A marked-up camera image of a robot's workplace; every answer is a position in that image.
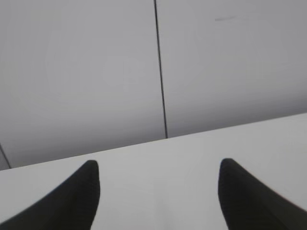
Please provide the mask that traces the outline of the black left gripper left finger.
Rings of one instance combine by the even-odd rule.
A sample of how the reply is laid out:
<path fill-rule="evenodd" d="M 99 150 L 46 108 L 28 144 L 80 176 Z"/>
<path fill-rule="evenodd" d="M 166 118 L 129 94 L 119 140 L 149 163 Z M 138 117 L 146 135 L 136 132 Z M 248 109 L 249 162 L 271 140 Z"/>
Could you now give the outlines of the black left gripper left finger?
<path fill-rule="evenodd" d="M 100 200 L 99 166 L 85 162 L 45 197 L 1 223 L 2 230 L 89 230 Z"/>

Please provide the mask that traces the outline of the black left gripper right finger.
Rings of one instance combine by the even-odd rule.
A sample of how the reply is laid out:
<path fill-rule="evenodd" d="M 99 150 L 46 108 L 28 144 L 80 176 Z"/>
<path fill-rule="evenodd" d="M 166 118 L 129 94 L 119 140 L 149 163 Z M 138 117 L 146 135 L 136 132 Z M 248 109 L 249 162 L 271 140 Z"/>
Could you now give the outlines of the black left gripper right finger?
<path fill-rule="evenodd" d="M 220 207 L 230 230 L 305 230 L 307 212 L 285 199 L 235 160 L 221 161 Z"/>

